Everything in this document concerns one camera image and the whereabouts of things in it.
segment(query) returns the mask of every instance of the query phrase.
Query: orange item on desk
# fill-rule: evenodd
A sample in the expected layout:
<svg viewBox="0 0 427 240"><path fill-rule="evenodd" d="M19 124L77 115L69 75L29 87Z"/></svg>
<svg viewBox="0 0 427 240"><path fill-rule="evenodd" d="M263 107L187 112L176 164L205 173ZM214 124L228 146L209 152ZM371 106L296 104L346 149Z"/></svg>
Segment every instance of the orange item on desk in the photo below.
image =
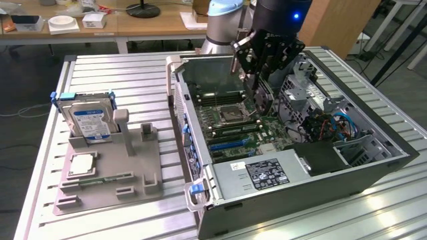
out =
<svg viewBox="0 0 427 240"><path fill-rule="evenodd" d="M1 27L5 32L11 32L16 29L15 23L12 22L12 20L8 20L7 22L4 22Z"/></svg>

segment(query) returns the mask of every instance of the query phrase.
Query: sticker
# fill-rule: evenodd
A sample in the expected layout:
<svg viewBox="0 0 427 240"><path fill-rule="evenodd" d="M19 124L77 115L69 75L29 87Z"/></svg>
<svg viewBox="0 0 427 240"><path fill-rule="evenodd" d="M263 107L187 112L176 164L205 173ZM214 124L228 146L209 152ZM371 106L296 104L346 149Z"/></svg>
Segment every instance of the sticker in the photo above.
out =
<svg viewBox="0 0 427 240"><path fill-rule="evenodd" d="M250 125L250 126L244 126L243 128L242 128L242 130L244 131L244 130L251 130L251 129L255 129L258 127L258 125Z"/></svg>
<svg viewBox="0 0 427 240"><path fill-rule="evenodd" d="M112 36L115 35L113 32L95 32L93 33L95 36Z"/></svg>
<svg viewBox="0 0 427 240"><path fill-rule="evenodd" d="M256 190L268 189L290 182L276 158L246 165Z"/></svg>
<svg viewBox="0 0 427 240"><path fill-rule="evenodd" d="M103 110L75 111L73 117L85 138L101 140L109 137L111 132L108 124L103 121Z"/></svg>
<svg viewBox="0 0 427 240"><path fill-rule="evenodd" d="M231 170L236 171L246 168L246 162L244 161L235 162L235 163L231 163L230 166L231 166Z"/></svg>
<svg viewBox="0 0 427 240"><path fill-rule="evenodd" d="M231 133L236 133L240 131L242 131L242 129L228 130L228 131L223 131L222 134L231 134Z"/></svg>

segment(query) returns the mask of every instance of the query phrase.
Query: wooden table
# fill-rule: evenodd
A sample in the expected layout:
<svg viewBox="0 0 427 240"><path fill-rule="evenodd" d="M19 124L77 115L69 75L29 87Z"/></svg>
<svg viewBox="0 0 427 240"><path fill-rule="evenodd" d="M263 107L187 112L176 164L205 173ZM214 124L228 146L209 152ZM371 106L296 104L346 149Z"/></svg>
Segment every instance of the wooden table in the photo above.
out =
<svg viewBox="0 0 427 240"><path fill-rule="evenodd" d="M37 0L9 0L20 3L28 15L39 15L48 20L56 16L56 11L65 6L41 6ZM125 9L137 0L99 0L101 6L112 9ZM77 17L80 32L51 35L48 23L44 23L41 32L3 32L0 45L39 45L39 44L71 44L116 42L120 54L128 53L128 41L204 39L205 30L188 30L183 24L180 12L191 12L191 5L183 5L180 0L151 0L161 13L157 17L141 19L129 16L124 10L117 10L107 15L107 24L103 29L84 28L81 17Z"/></svg>

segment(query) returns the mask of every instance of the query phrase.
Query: black lamp base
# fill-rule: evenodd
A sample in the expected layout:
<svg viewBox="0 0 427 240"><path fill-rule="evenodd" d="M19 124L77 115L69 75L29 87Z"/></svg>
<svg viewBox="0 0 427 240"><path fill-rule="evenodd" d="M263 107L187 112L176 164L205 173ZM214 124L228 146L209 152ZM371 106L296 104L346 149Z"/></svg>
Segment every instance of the black lamp base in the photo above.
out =
<svg viewBox="0 0 427 240"><path fill-rule="evenodd" d="M144 4L144 8L141 8L140 4L132 4L127 9L127 14L140 19L151 19L160 15L160 8L151 4Z"/></svg>

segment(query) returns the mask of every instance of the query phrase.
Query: hard drive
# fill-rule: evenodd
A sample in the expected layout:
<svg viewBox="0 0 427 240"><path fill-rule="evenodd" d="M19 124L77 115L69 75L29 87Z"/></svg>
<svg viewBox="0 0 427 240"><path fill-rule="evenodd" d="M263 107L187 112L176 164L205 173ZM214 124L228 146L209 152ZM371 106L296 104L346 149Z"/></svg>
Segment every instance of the hard drive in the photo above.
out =
<svg viewBox="0 0 427 240"><path fill-rule="evenodd" d="M116 103L112 91L93 94L64 92L59 98L52 92L51 99L73 137L84 137L88 144L112 141L111 134L120 131L113 121Z"/></svg>

